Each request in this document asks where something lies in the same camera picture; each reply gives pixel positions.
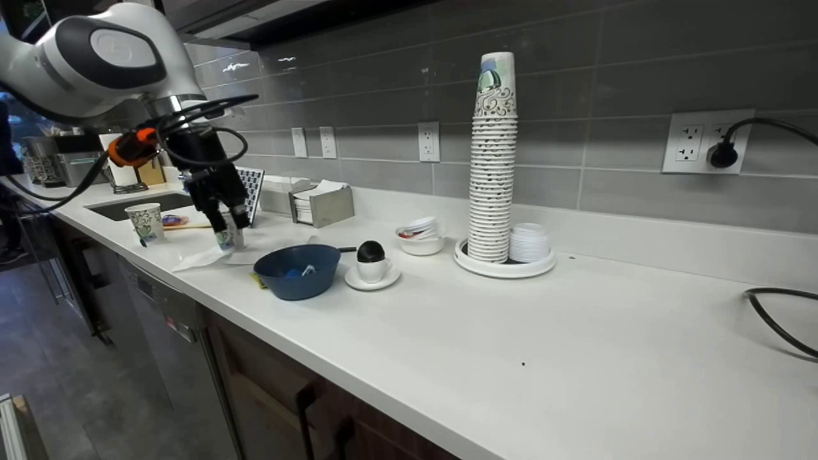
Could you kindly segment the white round tray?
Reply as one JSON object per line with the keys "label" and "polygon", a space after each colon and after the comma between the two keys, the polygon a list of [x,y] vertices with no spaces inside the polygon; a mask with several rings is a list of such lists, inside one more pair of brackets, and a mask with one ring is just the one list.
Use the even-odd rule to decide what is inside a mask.
{"label": "white round tray", "polygon": [[531,279],[549,273],[557,262],[556,252],[550,250],[548,256],[532,263],[519,263],[507,260],[503,264],[494,264],[476,260],[468,255],[467,239],[461,239],[455,244],[454,261],[459,267],[469,273],[489,277],[489,279]]}

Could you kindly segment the white double wall socket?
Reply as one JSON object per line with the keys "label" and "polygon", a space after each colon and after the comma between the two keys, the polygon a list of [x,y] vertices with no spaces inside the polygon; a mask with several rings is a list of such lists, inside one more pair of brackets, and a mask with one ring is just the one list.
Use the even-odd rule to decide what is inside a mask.
{"label": "white double wall socket", "polygon": [[743,119],[754,117],[754,109],[674,113],[667,134],[663,174],[727,174],[742,170],[751,126],[741,127],[731,142],[738,159],[727,168],[716,168],[708,159],[710,148],[721,142],[728,128]]}

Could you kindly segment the upper cabinet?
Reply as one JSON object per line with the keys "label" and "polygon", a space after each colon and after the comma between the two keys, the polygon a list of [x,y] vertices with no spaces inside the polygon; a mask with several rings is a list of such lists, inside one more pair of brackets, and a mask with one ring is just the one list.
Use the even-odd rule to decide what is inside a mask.
{"label": "upper cabinet", "polygon": [[440,0],[148,0],[184,43],[258,49]]}

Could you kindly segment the white paper napkin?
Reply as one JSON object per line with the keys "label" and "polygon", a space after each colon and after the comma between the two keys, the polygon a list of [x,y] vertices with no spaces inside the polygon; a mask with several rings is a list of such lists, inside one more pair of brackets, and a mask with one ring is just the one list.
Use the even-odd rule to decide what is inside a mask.
{"label": "white paper napkin", "polygon": [[298,228],[271,236],[245,233],[243,237],[245,238],[245,246],[242,249],[231,249],[225,252],[219,247],[214,247],[189,254],[189,256],[182,258],[172,271],[178,273],[188,269],[208,266],[253,265],[261,257],[276,250],[318,241],[317,232],[298,230]]}

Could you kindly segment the stack of paper cups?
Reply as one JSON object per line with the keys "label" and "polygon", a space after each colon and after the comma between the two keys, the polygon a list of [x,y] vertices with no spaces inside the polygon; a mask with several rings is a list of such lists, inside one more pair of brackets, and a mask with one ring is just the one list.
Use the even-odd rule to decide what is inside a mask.
{"label": "stack of paper cups", "polygon": [[483,55],[470,140],[467,253],[489,264],[505,263],[511,246],[517,94],[514,54]]}

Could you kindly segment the sink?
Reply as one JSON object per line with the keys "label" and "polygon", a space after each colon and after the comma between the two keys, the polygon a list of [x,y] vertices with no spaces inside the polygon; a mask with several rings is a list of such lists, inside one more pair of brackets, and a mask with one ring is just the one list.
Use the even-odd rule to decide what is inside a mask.
{"label": "sink", "polygon": [[143,197],[133,197],[130,200],[107,204],[94,204],[94,206],[87,206],[86,208],[107,219],[110,219],[111,221],[120,222],[129,220],[126,209],[134,206],[141,209],[145,208],[147,204],[157,204],[158,207],[160,207],[160,211],[172,211],[193,206],[192,199],[187,194],[166,193]]}

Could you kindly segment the printed paper cup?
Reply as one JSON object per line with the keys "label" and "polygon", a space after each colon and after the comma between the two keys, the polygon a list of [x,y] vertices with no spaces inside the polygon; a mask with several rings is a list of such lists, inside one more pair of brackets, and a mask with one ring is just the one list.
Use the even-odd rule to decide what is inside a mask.
{"label": "printed paper cup", "polygon": [[158,202],[126,207],[125,213],[128,215],[137,238],[143,247],[151,247],[151,245],[166,241]]}

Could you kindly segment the white cup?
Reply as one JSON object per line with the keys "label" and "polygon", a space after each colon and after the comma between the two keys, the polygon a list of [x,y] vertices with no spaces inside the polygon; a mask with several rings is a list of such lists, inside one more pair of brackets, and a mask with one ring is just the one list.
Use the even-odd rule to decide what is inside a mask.
{"label": "white cup", "polygon": [[377,261],[357,262],[357,276],[365,284],[377,284],[386,280],[392,269],[392,262],[389,258],[382,258]]}

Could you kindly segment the dishwasher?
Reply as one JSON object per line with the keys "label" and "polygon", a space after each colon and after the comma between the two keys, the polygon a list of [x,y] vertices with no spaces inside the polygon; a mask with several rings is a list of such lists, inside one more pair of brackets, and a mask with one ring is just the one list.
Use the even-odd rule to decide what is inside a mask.
{"label": "dishwasher", "polygon": [[184,444],[195,460],[242,460],[201,306],[128,260],[120,267]]}

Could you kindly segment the white saucer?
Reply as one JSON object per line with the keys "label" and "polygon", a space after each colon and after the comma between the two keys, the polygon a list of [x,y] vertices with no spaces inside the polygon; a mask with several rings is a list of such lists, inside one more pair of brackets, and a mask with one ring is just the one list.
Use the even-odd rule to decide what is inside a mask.
{"label": "white saucer", "polygon": [[353,290],[357,291],[379,291],[388,288],[389,286],[393,285],[400,279],[401,270],[396,268],[395,266],[390,266],[385,274],[383,274],[382,279],[377,280],[377,282],[370,283],[365,282],[363,278],[360,276],[359,269],[357,267],[350,268],[344,275],[345,283],[352,288]]}

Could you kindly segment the metal napkin holder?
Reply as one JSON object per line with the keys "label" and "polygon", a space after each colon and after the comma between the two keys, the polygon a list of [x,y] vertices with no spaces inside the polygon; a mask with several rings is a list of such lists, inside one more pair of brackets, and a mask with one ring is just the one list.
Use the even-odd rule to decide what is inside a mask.
{"label": "metal napkin holder", "polygon": [[322,180],[304,191],[289,193],[293,222],[327,227],[355,215],[353,189],[341,181]]}

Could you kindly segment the black white grid board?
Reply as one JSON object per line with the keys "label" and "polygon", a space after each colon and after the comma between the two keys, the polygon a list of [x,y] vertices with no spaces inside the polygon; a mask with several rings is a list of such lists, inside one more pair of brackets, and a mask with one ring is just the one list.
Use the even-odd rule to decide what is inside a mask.
{"label": "black white grid board", "polygon": [[258,201],[263,187],[265,172],[263,169],[243,167],[236,167],[236,170],[247,192],[245,209],[249,219],[249,226],[252,227],[258,210]]}

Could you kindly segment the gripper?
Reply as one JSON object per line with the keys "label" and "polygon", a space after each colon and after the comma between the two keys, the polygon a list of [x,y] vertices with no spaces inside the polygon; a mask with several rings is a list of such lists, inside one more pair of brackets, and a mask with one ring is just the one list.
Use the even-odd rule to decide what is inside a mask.
{"label": "gripper", "polygon": [[228,160],[215,128],[188,128],[166,136],[166,151],[184,175],[197,210],[204,213],[214,233],[252,225],[242,180]]}

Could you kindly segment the white box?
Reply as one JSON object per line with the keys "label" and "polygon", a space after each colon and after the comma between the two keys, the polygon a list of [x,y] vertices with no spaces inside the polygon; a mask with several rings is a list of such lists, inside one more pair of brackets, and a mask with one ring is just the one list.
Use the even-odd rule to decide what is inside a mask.
{"label": "white box", "polygon": [[290,194],[307,191],[313,187],[309,178],[266,175],[259,195],[259,206],[265,212],[281,213],[290,217],[292,215]]}

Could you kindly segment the small white bowl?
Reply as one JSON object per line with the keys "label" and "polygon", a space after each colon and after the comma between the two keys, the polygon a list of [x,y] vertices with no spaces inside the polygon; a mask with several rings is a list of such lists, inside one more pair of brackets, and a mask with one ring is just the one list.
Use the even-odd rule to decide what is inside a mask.
{"label": "small white bowl", "polygon": [[444,236],[420,240],[397,236],[396,239],[398,247],[400,247],[404,253],[411,254],[412,256],[432,256],[433,254],[441,252],[447,243],[447,238]]}

